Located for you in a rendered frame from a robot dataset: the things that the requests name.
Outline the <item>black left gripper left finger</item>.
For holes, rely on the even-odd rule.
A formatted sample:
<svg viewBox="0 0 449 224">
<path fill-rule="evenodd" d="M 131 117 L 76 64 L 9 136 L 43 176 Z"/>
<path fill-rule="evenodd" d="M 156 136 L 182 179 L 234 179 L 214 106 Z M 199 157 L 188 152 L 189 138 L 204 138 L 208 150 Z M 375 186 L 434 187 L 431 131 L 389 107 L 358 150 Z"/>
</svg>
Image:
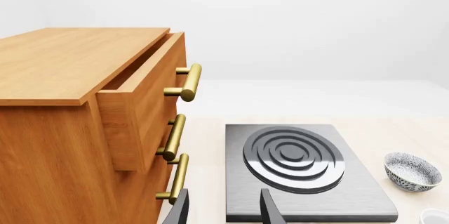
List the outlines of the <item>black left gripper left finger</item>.
<svg viewBox="0 0 449 224">
<path fill-rule="evenodd" d="M 189 191 L 182 189 L 162 224 L 186 224 L 189 213 Z"/>
</svg>

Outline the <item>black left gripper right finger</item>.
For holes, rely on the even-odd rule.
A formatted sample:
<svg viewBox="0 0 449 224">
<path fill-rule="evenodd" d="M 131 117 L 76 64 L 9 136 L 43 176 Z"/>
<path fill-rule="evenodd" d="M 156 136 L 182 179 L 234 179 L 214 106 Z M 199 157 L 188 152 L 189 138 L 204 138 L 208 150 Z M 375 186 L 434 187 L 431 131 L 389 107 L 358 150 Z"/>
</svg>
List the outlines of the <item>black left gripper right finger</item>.
<svg viewBox="0 0 449 224">
<path fill-rule="evenodd" d="M 260 215 L 263 224 L 286 224 L 267 188 L 260 190 Z"/>
</svg>

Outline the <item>flat black stove plate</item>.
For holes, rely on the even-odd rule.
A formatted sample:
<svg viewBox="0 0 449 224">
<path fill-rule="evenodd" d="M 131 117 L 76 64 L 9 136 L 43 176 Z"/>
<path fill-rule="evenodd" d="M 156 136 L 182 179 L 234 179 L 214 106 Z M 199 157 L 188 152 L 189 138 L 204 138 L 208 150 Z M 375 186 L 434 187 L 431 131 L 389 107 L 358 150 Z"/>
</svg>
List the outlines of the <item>flat black stove plate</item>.
<svg viewBox="0 0 449 224">
<path fill-rule="evenodd" d="M 291 223 L 393 223 L 398 211 L 330 124 L 225 126 L 226 221 L 256 223 L 268 190 Z"/>
</svg>

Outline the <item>patterned black and white bowl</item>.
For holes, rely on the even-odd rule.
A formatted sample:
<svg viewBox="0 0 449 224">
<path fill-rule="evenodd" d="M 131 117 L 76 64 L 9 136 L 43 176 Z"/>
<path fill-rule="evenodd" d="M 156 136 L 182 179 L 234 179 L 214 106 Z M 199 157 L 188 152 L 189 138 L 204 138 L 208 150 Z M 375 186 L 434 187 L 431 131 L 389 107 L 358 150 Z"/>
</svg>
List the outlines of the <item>patterned black and white bowl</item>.
<svg viewBox="0 0 449 224">
<path fill-rule="evenodd" d="M 384 170 L 390 181 L 406 192 L 427 192 L 443 180 L 435 166 L 403 152 L 386 154 Z"/>
</svg>

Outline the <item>open wooden drawer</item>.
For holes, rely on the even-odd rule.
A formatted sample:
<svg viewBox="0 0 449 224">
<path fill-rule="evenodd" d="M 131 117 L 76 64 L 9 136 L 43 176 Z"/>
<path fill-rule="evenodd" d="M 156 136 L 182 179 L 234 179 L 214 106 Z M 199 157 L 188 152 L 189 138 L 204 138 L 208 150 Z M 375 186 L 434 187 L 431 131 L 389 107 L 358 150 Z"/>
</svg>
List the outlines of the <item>open wooden drawer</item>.
<svg viewBox="0 0 449 224">
<path fill-rule="evenodd" d="M 166 139 L 177 97 L 165 88 L 181 87 L 186 67 L 185 34 L 166 34 L 96 95 L 105 138 L 116 171 L 145 172 Z"/>
</svg>

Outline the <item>wooden cabinet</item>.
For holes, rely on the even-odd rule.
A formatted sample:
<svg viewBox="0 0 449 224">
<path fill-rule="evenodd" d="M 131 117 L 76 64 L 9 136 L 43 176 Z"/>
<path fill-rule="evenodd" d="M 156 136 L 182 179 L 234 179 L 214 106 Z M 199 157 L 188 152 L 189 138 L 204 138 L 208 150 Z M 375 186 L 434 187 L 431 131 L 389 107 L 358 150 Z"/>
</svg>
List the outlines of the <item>wooden cabinet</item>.
<svg viewBox="0 0 449 224">
<path fill-rule="evenodd" d="M 172 166 L 116 171 L 96 95 L 167 27 L 0 39 L 0 224 L 156 224 Z"/>
</svg>

